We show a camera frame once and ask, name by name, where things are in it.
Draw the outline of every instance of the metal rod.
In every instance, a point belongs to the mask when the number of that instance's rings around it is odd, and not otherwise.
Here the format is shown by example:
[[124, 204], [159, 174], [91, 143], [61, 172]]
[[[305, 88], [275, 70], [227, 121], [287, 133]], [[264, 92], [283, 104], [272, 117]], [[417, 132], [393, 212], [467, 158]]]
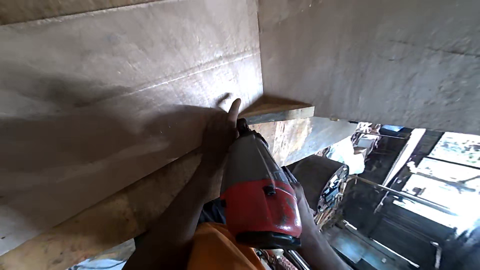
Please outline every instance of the metal rod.
[[356, 131], [355, 133], [370, 134], [370, 135], [381, 136], [381, 137], [389, 137], [389, 138], [395, 138], [395, 139], [404, 139], [404, 140], [408, 139], [408, 138], [403, 138], [403, 137], [395, 137], [395, 136], [382, 135], [382, 134], [373, 134], [373, 133], [361, 132], [361, 131]]
[[454, 162], [454, 161], [441, 160], [441, 159], [432, 158], [432, 157], [425, 157], [425, 158], [426, 158], [426, 159], [431, 159], [431, 160], [443, 161], [443, 162], [447, 162], [447, 163], [450, 163], [450, 164], [455, 164], [455, 165], [460, 165], [460, 166], [465, 166], [465, 167], [469, 167], [469, 168], [472, 168], [472, 169], [480, 170], [479, 167], [475, 167], [475, 166], [472, 166], [472, 165], [461, 164], [461, 163], [456, 163], [456, 162]]
[[292, 258], [293, 264], [300, 270], [310, 270], [310, 266], [295, 250], [284, 250], [284, 252]]
[[412, 200], [412, 201], [416, 201], [416, 202], [418, 202], [418, 203], [421, 203], [421, 204], [426, 205], [426, 206], [428, 206], [428, 207], [431, 207], [431, 208], [433, 208], [433, 209], [439, 210], [439, 211], [441, 211], [441, 212], [443, 212], [443, 213], [447, 213], [447, 214], [453, 215], [453, 216], [458, 216], [458, 215], [455, 214], [454, 212], [450, 211], [448, 208], [446, 208], [446, 207], [444, 207], [444, 206], [441, 206], [441, 205], [438, 205], [438, 204], [436, 204], [436, 203], [430, 202], [430, 201], [428, 201], [428, 200], [422, 199], [422, 198], [420, 198], [420, 197], [413, 196], [413, 195], [410, 195], [410, 194], [405, 193], [405, 192], [396, 191], [395, 189], [392, 189], [392, 188], [383, 186], [383, 185], [381, 185], [381, 184], [377, 184], [377, 183], [375, 183], [375, 182], [372, 182], [372, 181], [367, 180], [367, 179], [365, 179], [365, 178], [358, 177], [358, 176], [356, 176], [356, 175], [351, 175], [350, 177], [352, 177], [352, 178], [354, 178], [354, 179], [358, 179], [358, 180], [360, 180], [360, 181], [363, 181], [363, 182], [365, 182], [365, 183], [367, 183], [367, 184], [370, 184], [370, 185], [372, 185], [372, 186], [374, 186], [374, 187], [378, 187], [378, 188], [380, 188], [380, 189], [389, 191], [389, 192], [391, 192], [391, 193], [393, 193], [393, 194], [396, 194], [396, 195], [398, 195], [398, 196], [402, 196], [402, 197], [405, 197], [405, 198], [410, 199], [410, 200]]

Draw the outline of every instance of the hand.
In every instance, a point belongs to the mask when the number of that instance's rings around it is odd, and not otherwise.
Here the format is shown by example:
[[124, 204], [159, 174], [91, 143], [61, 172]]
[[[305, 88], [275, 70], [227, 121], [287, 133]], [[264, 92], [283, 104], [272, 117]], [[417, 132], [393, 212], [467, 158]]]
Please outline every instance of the hand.
[[207, 160], [220, 166], [225, 159], [228, 148], [238, 137], [237, 117], [240, 103], [240, 98], [236, 99], [228, 113], [219, 112], [208, 122], [202, 138], [202, 161]]
[[317, 225], [315, 225], [312, 210], [310, 209], [305, 194], [303, 193], [303, 187], [299, 183], [290, 183], [290, 185], [295, 191], [295, 197], [297, 197], [297, 205], [299, 207], [302, 226], [300, 238], [311, 237], [311, 234], [318, 231], [318, 228]]

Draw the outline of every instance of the orange shirt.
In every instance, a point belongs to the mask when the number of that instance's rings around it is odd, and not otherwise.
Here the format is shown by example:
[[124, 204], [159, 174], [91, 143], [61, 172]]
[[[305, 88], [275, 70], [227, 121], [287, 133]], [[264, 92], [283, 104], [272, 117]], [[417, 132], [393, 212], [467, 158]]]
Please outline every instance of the orange shirt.
[[193, 248], [187, 269], [264, 270], [265, 268], [253, 248], [237, 244], [226, 225], [205, 222], [198, 225], [193, 236]]

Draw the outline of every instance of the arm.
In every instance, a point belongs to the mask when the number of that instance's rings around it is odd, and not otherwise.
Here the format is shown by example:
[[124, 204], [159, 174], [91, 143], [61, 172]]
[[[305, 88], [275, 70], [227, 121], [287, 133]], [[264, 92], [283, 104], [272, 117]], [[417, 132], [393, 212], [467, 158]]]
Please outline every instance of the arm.
[[160, 215], [124, 266], [133, 269], [179, 269], [188, 263], [198, 218], [209, 198], [215, 175], [221, 170], [228, 147], [237, 136], [240, 99], [230, 111], [216, 115], [204, 131], [202, 161], [180, 193]]
[[349, 270], [351, 269], [332, 249], [325, 236], [318, 230], [310, 207], [300, 184], [292, 184], [297, 196], [302, 233], [301, 247], [298, 253], [313, 270]]

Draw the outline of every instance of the wooden board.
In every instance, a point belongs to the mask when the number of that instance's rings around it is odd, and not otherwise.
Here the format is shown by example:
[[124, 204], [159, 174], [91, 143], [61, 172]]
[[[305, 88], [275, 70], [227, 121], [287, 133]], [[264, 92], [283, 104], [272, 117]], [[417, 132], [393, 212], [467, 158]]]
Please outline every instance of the wooden board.
[[313, 116], [315, 111], [314, 106], [309, 105], [279, 105], [279, 104], [261, 104], [256, 109], [257, 111], [242, 112], [239, 117], [245, 118], [247, 124], [267, 123], [286, 121], [293, 119], [309, 118]]
[[[293, 127], [306, 129], [306, 137], [298, 136]], [[328, 142], [334, 143], [351, 135], [355, 127], [355, 124], [348, 122], [333, 122], [317, 117], [311, 117], [308, 121], [298, 119], [250, 126], [265, 137], [270, 150], [276, 151], [274, 158], [282, 165], [309, 156], [318, 151], [317, 147], [323, 147]], [[278, 151], [280, 146], [287, 151]], [[26, 241], [0, 256], [0, 270], [65, 270], [141, 234], [187, 183], [200, 158], [198, 152], [190, 152]], [[220, 187], [216, 190], [211, 194], [211, 199], [218, 196]]]
[[264, 93], [315, 116], [480, 134], [480, 2], [261, 0]]
[[1, 26], [0, 254], [198, 147], [218, 104], [261, 94], [254, 0]]
[[65, 270], [146, 230], [190, 179], [189, 153], [0, 257], [1, 270]]
[[0, 24], [21, 23], [153, 1], [154, 0], [4, 0], [0, 4]]

